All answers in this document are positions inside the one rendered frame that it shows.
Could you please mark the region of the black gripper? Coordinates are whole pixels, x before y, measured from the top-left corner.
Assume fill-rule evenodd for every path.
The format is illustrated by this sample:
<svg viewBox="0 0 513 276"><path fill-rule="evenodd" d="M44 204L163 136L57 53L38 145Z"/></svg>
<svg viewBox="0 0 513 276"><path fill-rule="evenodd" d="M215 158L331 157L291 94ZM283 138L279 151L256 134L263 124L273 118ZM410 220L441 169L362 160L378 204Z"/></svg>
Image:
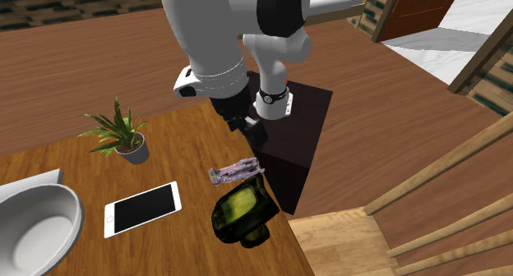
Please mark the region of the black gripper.
<svg viewBox="0 0 513 276"><path fill-rule="evenodd" d="M250 145L264 145L267 142L268 135L263 121L248 117L251 95L247 85L232 97L226 99L210 98L210 103L226 121L229 129L243 132Z"/></svg>

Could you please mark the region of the purple patterned flat packet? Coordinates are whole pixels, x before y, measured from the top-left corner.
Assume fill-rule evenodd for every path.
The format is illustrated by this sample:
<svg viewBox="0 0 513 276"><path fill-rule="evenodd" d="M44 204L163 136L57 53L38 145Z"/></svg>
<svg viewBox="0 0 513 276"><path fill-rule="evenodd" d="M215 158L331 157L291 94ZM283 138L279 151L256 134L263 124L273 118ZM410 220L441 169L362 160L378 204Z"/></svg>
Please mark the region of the purple patterned flat packet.
<svg viewBox="0 0 513 276"><path fill-rule="evenodd" d="M212 184L218 186L220 184L247 179L264 172L265 169L260 167L257 158L246 158L221 169L210 168L208 174Z"/></svg>

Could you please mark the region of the dark robot stand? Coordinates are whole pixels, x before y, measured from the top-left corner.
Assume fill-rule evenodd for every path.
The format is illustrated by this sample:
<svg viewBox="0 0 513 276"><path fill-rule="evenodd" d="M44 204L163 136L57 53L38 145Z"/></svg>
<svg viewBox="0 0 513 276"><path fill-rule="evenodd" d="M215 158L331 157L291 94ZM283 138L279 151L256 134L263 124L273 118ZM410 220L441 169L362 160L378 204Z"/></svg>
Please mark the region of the dark robot stand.
<svg viewBox="0 0 513 276"><path fill-rule="evenodd" d="M291 115L263 122L268 141L252 151L280 208L294 214L307 180L333 92L289 81Z"/></svg>

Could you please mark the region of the dark green glossy toaster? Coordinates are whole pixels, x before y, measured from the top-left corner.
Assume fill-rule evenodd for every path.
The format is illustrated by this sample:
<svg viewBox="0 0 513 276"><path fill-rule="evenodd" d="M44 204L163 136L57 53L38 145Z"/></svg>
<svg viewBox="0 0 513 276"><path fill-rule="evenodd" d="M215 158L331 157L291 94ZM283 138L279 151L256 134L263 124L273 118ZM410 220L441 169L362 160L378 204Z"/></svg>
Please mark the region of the dark green glossy toaster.
<svg viewBox="0 0 513 276"><path fill-rule="evenodd" d="M270 238L269 222L280 211L258 173L246 179L215 204L212 228L223 243L239 242L251 249Z"/></svg>

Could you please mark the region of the green plant in grey pot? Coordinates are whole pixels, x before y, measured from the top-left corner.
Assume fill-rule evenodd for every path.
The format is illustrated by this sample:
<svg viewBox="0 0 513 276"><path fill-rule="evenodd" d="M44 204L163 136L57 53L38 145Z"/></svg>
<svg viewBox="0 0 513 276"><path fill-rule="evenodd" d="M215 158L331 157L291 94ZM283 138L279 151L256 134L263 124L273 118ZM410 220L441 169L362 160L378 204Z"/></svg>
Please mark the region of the green plant in grey pot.
<svg viewBox="0 0 513 276"><path fill-rule="evenodd" d="M112 120L100 113L85 113L86 117L99 125L79 134L78 137L97 136L99 138L99 146L91 149L90 153L99 152L105 158L116 153L131 164L144 163L150 154L146 138L139 132L139 129L147 124L147 121L141 122L139 117L134 119L130 106L127 107L127 115L123 116L118 97L113 100L113 108Z"/></svg>

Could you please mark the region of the white tablet with black screen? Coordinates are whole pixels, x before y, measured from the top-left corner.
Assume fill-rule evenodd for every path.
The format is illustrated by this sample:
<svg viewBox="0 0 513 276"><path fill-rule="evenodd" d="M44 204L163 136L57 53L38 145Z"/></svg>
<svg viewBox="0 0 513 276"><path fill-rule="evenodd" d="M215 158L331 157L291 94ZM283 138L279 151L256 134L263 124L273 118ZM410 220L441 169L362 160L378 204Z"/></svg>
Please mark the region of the white tablet with black screen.
<svg viewBox="0 0 513 276"><path fill-rule="evenodd" d="M176 181L106 204L104 238L177 213L182 207Z"/></svg>

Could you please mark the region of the bed with red pillow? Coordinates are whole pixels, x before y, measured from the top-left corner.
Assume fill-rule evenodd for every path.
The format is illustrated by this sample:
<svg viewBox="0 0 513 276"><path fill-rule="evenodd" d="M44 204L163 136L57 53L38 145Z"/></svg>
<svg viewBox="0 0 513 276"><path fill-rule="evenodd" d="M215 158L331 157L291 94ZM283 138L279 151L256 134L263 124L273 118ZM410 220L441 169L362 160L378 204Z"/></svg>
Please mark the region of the bed with red pillow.
<svg viewBox="0 0 513 276"><path fill-rule="evenodd" d="M366 0L310 0L305 26L359 16Z"/></svg>

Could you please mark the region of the light wooden stair railing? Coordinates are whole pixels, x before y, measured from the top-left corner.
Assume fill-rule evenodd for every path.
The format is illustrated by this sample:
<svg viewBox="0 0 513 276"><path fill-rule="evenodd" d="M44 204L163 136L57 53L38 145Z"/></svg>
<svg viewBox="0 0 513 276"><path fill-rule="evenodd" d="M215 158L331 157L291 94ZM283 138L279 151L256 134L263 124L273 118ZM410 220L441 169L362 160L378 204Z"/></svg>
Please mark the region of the light wooden stair railing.
<svg viewBox="0 0 513 276"><path fill-rule="evenodd" d="M513 133L513 112L508 113L498 121L480 131L477 135L429 164L412 177L364 206L363 210L365 214L368 216L374 215L511 133ZM444 228L397 246L396 248L387 251L386 254L390 258L395 258L396 256L403 255L420 247L432 244L433 242L453 236L512 209L513 193L496 200L490 205L487 205ZM491 251L511 244L513 244L513 229L476 241L466 246L441 253L440 255L435 255L400 267L396 270L396 273L398 276L409 276L426 269L431 269L443 264L445 265L456 260L461 260L472 255L481 254L485 251Z"/></svg>

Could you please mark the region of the brown wooden door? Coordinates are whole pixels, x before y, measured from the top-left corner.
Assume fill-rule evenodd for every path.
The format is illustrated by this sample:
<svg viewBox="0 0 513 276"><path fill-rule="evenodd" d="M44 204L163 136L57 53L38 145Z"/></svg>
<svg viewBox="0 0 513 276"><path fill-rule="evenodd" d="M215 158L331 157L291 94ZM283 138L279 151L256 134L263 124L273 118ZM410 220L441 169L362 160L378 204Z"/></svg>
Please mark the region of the brown wooden door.
<svg viewBox="0 0 513 276"><path fill-rule="evenodd" d="M386 0L372 42L437 28L455 0Z"/></svg>

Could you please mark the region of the white sink basin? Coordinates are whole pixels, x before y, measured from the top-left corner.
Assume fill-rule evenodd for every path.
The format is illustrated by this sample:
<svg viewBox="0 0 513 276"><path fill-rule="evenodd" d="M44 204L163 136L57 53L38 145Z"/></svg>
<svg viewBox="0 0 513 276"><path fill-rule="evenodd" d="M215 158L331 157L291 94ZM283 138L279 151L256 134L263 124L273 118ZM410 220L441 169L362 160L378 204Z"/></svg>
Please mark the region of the white sink basin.
<svg viewBox="0 0 513 276"><path fill-rule="evenodd" d="M0 276L46 276L80 236L84 208L62 169L0 185Z"/></svg>

